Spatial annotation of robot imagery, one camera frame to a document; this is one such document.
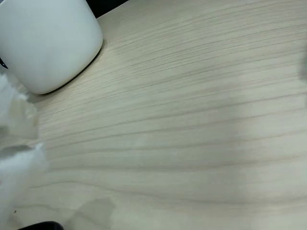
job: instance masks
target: ceramic mug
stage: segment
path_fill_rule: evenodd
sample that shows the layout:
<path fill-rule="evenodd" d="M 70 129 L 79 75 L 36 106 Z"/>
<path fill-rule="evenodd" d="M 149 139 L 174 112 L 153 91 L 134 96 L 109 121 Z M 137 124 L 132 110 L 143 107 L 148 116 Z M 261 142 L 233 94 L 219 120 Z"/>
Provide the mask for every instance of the ceramic mug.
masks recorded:
<path fill-rule="evenodd" d="M 85 0 L 0 3 L 2 63 L 33 93 L 51 92 L 78 75 L 102 42 L 98 21 Z"/>

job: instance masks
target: table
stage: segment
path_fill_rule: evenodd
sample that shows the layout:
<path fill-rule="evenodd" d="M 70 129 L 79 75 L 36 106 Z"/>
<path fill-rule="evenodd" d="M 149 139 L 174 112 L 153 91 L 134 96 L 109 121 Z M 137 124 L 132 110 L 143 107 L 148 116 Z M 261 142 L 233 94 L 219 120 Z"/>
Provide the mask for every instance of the table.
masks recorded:
<path fill-rule="evenodd" d="M 58 91 L 31 96 L 50 170 L 11 224 L 305 230 L 307 2 L 130 0 Z"/>

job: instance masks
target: white tissue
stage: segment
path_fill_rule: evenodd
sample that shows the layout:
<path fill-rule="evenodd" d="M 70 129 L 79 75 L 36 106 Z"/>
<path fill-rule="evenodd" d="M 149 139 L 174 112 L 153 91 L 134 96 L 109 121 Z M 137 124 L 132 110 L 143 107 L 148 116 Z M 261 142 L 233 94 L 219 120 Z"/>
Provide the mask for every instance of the white tissue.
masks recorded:
<path fill-rule="evenodd" d="M 0 134 L 37 138 L 38 112 L 0 74 Z M 14 202 L 47 167 L 43 144 L 4 147 L 0 143 L 0 230 L 6 229 Z"/>

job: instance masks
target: white mug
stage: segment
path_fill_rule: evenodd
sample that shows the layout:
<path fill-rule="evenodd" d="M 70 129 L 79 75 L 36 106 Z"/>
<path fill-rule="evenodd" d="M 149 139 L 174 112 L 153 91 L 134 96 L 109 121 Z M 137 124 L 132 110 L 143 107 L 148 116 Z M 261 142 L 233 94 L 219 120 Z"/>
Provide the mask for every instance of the white mug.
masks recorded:
<path fill-rule="evenodd" d="M 97 55 L 103 36 L 85 0 L 4 0 L 0 58 L 31 92 L 51 92 Z"/>

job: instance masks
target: black object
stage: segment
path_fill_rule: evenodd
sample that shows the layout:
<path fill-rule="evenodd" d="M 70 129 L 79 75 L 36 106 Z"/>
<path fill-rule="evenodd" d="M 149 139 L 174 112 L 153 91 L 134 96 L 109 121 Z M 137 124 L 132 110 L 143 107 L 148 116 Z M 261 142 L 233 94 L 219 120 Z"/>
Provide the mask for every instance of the black object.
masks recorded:
<path fill-rule="evenodd" d="M 96 18 L 113 10 L 127 0 L 86 0 Z"/>
<path fill-rule="evenodd" d="M 4 64 L 4 62 L 1 60 L 1 58 L 0 58 L 0 65 L 2 65 L 3 67 L 5 67 L 7 69 L 7 66 Z"/>
<path fill-rule="evenodd" d="M 64 228 L 57 222 L 47 221 L 34 224 L 19 230 L 64 230 Z"/>

